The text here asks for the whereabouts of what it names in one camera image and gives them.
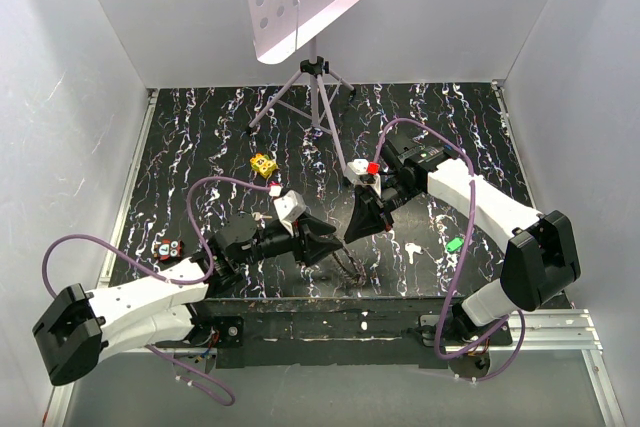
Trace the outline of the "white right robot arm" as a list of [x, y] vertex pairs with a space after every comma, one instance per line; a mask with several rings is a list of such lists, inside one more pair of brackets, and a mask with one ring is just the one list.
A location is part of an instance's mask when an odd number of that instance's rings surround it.
[[381, 155], [390, 169], [387, 177], [366, 159], [346, 165], [354, 187], [346, 242], [391, 230], [393, 211], [428, 194], [473, 212], [475, 226], [504, 254], [500, 277], [453, 306], [450, 324], [460, 342], [479, 342], [495, 320], [517, 309], [535, 311], [580, 277], [572, 225], [561, 212], [542, 214], [508, 197], [470, 174], [460, 155], [436, 139], [416, 142], [394, 135]]

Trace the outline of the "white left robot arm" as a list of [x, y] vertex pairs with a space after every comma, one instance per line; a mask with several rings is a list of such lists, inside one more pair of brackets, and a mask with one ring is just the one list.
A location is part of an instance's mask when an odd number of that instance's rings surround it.
[[32, 329], [49, 380], [72, 383], [118, 353], [161, 342], [193, 347], [212, 336], [225, 341], [226, 323], [211, 321], [200, 302], [242, 279], [244, 265], [290, 253], [313, 266], [342, 247], [335, 227], [302, 214], [289, 227], [261, 227], [248, 213], [234, 215], [207, 242], [207, 249], [151, 276], [116, 287], [86, 291], [73, 284], [60, 291]]

